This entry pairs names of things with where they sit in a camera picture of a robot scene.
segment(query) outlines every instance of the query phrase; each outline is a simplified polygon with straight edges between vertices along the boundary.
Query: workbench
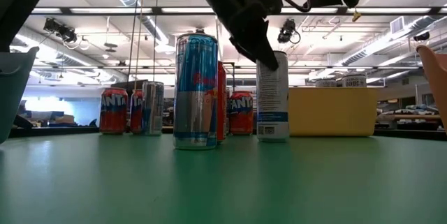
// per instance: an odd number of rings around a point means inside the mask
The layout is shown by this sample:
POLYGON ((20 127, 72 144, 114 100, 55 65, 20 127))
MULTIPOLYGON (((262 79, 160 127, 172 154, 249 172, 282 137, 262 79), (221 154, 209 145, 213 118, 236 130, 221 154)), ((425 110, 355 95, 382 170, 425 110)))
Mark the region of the workbench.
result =
POLYGON ((0 145, 0 223, 447 223, 447 143, 98 133, 0 145))

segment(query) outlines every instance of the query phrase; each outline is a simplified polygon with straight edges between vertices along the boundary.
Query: table surface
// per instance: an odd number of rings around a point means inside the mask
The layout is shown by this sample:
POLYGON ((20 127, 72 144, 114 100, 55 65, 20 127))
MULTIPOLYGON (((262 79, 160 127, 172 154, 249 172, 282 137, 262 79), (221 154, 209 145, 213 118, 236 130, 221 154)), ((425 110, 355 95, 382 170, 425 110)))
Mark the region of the table surface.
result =
POLYGON ((447 143, 30 137, 0 145, 0 223, 447 223, 447 143))

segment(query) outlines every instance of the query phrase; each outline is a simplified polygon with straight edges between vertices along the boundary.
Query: desk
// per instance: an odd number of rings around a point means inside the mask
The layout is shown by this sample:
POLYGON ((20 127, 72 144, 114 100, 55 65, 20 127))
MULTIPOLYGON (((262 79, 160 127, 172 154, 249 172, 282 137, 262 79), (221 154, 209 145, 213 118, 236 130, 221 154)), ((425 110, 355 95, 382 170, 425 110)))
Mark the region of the desk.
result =
POLYGON ((0 145, 0 223, 447 223, 447 143, 98 133, 0 145))

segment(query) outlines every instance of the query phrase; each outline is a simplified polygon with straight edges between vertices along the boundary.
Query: wall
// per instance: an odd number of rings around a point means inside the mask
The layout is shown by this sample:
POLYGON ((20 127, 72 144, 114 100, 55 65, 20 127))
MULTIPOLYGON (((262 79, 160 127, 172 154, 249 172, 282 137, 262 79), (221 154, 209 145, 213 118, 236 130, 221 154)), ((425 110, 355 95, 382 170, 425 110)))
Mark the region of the wall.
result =
POLYGON ((422 103, 422 95, 432 93, 428 81, 422 76, 410 77, 407 85, 402 85, 402 80, 387 84, 386 88, 379 89, 378 100, 416 96, 416 85, 418 86, 416 101, 422 103))

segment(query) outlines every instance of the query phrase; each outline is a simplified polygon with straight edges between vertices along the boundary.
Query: ceiling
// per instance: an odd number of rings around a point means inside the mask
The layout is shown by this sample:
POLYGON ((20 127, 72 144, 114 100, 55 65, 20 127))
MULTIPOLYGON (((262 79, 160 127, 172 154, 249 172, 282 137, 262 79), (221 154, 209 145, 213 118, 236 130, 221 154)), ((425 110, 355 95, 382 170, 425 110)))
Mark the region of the ceiling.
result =
MULTIPOLYGON (((160 7, 207 7, 205 0, 140 0, 143 6, 160 7)), ((294 0, 302 5, 303 0, 294 0)), ((444 6, 447 0, 360 0, 359 6, 380 6, 380 7, 434 7, 444 6)), ((44 7, 123 7, 120 0, 40 0, 38 8, 44 7)), ((334 64, 332 56, 343 56, 356 48, 362 47, 366 42, 374 41, 374 38, 386 33, 390 28, 390 22, 397 16, 392 13, 381 16, 363 15, 356 22, 352 22, 352 16, 336 16, 329 14, 326 16, 313 15, 275 15, 268 17, 269 29, 268 39, 274 50, 283 50, 288 54, 289 66, 318 66, 334 64), (293 18, 301 32, 301 41, 292 45, 291 43, 279 44, 277 36, 280 28, 286 19, 293 18)), ((157 27, 169 38, 170 45, 175 44, 175 37, 196 28, 204 28, 205 32, 217 37, 221 46, 221 60, 225 62, 234 62, 238 66, 253 66, 250 60, 244 58, 231 45, 230 35, 224 27, 217 21, 214 15, 157 15, 152 16, 157 27)), ((32 32, 41 36, 48 36, 45 42, 49 47, 56 48, 59 52, 76 55, 82 55, 92 59, 92 65, 115 66, 120 61, 129 64, 132 58, 132 65, 136 65, 138 58, 139 66, 168 66, 175 62, 175 54, 166 54, 154 50, 154 39, 150 36, 144 26, 140 26, 139 20, 134 20, 133 14, 110 16, 109 31, 108 18, 106 16, 90 15, 31 15, 25 22, 24 27, 31 29, 32 32), (79 38, 84 36, 88 40, 89 47, 82 50, 80 47, 70 50, 61 44, 61 40, 54 35, 49 35, 43 30, 43 25, 47 18, 54 18, 56 21, 73 27, 79 38), (115 53, 105 52, 107 47, 104 43, 114 43, 118 45, 115 53)), ((430 42, 445 38, 444 23, 438 23, 430 27, 432 37, 430 42)), ((385 55, 391 59, 413 50, 416 42, 408 40, 399 40, 389 47, 376 52, 377 55, 385 55)), ((370 62, 365 64, 376 66, 379 63, 374 61, 374 57, 369 57, 370 62)), ((152 73, 152 70, 139 70, 140 74, 152 73)), ((160 74, 173 73, 170 70, 157 70, 160 74)), ((291 73, 307 74, 309 70, 292 70, 291 73)), ((237 77, 253 77, 254 70, 238 69, 237 77)), ((138 78, 147 78, 149 75, 139 75, 138 78)))

